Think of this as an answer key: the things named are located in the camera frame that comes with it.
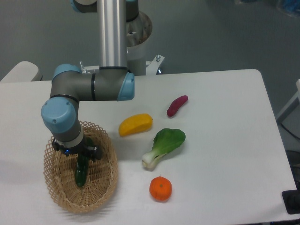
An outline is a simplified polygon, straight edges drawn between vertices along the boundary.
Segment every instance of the orange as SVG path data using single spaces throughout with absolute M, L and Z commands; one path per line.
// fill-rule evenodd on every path
M 149 187 L 150 194 L 158 201 L 166 201 L 172 194 L 172 184 L 164 177 L 154 178 Z

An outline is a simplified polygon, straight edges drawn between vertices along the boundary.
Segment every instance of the purple sweet potato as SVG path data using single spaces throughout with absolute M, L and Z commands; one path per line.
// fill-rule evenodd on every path
M 171 103 L 171 105 L 170 105 L 170 107 L 169 107 L 169 109 L 167 111 L 167 115 L 169 117 L 174 116 L 177 113 L 177 111 L 179 110 L 179 108 L 182 107 L 183 104 L 185 104 L 187 101 L 188 101 L 188 97 L 186 95 L 183 95 L 183 96 L 175 99 Z

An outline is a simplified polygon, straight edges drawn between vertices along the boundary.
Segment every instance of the blue joint cap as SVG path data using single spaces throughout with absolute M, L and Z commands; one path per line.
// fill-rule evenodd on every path
M 135 97 L 135 75 L 127 73 L 121 86 L 117 101 L 132 100 Z
M 72 8 L 73 8 L 73 10 L 74 10 L 75 12 L 81 13 L 81 12 L 77 9 L 76 5 L 74 4 L 74 0 L 70 0 L 70 3 L 71 3 L 71 6 L 72 6 Z
M 46 101 L 41 115 L 46 127 L 56 134 L 68 131 L 77 117 L 74 106 L 64 97 L 53 97 Z
M 81 69 L 78 68 L 77 66 L 74 66 L 71 64 L 61 64 L 58 67 L 56 67 L 52 81 L 57 75 L 59 75 L 63 72 L 67 72 L 67 71 L 75 71 L 75 72 L 81 73 Z

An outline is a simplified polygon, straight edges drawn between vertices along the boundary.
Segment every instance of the black cable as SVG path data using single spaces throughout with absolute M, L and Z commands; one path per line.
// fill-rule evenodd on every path
M 282 123 L 280 124 L 281 127 L 286 130 L 286 132 L 288 132 L 291 136 L 293 136 L 296 140 L 300 141 L 300 137 L 294 135 L 291 131 L 289 131 Z

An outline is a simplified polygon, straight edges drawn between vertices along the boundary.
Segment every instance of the gray floor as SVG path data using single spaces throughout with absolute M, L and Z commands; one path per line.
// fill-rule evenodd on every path
M 279 12 L 275 0 L 139 0 L 153 22 L 147 60 L 166 57 L 163 73 L 258 69 L 274 113 L 300 79 L 300 18 Z M 75 13 L 69 0 L 2 0 L 0 79 L 20 61 L 51 80 L 62 63 L 98 65 L 97 14 Z M 285 121 L 300 136 L 300 109 Z M 280 130 L 287 150 L 300 144 Z

